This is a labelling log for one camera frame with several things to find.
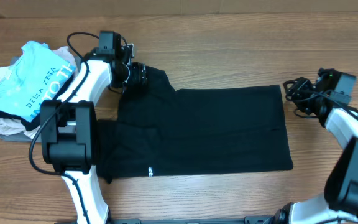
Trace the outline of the black t-shirt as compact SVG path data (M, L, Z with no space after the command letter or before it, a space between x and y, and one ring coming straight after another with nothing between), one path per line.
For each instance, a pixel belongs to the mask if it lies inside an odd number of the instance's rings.
M146 72L145 86L121 96L117 119L98 123L106 182L293 168L278 85L176 90L164 71Z

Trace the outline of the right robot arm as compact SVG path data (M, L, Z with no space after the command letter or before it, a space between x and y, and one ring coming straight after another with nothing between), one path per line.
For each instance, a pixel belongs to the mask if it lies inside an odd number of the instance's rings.
M315 82L300 77L283 83L285 98L318 119L343 152L323 194L289 203L267 223L358 223L358 109L349 105L356 76L333 68L318 70Z

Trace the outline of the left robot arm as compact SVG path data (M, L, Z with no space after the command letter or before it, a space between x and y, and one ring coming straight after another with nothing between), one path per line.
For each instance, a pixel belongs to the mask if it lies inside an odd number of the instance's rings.
M61 177L70 191L76 223L112 222L96 173L101 146L95 105L107 88L124 93L147 83L145 65L133 62L133 44L113 31L97 38L99 45L80 57L79 74L66 92L42 102L35 134L45 163L53 167L50 175Z

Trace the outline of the light blue folded shirt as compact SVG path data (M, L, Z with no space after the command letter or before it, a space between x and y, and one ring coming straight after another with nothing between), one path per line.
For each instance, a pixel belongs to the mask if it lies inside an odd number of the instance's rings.
M74 75L76 65L61 58L47 44L29 41L23 54L0 82L0 112L31 122L44 100L52 100Z

